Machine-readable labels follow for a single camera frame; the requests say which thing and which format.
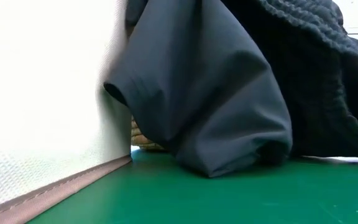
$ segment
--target white fabric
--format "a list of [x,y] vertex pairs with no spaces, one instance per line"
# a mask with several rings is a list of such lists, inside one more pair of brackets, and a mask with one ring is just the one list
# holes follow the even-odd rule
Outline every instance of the white fabric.
[[103,75],[126,0],[0,0],[0,203],[129,154],[131,116]]

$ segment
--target woven basket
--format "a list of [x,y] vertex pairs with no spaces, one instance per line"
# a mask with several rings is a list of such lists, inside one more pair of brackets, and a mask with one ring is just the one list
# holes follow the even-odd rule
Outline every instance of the woven basket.
[[163,151],[164,148],[158,144],[148,140],[137,127],[137,124],[132,117],[132,130],[131,130],[131,145],[139,146],[143,150]]

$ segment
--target brown baseboard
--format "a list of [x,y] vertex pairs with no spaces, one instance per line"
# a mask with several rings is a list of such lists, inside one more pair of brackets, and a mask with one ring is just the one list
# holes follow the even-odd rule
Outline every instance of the brown baseboard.
[[25,223],[131,160],[115,159],[0,204],[0,224]]

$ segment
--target green floor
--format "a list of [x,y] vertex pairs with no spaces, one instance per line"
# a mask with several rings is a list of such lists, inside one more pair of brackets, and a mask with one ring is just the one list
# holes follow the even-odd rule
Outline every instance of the green floor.
[[167,154],[133,158],[30,223],[358,224],[355,165],[291,162],[204,179]]

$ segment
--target black knit fabric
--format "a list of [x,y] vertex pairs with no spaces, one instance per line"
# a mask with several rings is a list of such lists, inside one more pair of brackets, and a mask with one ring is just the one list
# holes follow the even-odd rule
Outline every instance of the black knit fabric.
[[347,36],[338,6],[224,2],[272,66],[291,114],[294,155],[358,156],[358,40]]

